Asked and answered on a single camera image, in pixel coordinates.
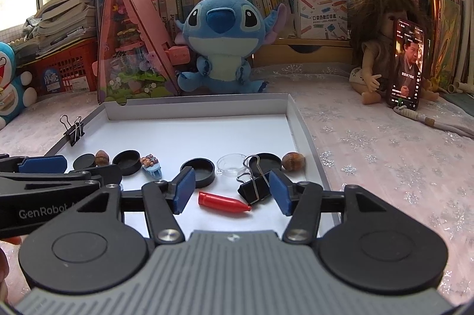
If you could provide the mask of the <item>person's left hand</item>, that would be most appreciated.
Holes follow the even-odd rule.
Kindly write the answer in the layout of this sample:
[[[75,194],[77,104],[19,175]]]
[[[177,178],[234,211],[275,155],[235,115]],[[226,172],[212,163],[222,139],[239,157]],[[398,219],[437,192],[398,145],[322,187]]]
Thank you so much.
[[[21,237],[10,237],[1,239],[1,242],[10,244],[10,245],[21,245],[22,239]],[[8,277],[10,272],[9,264],[7,261],[7,256],[4,251],[0,250],[0,284],[1,284],[1,302],[5,302],[7,300],[7,283],[5,279]]]

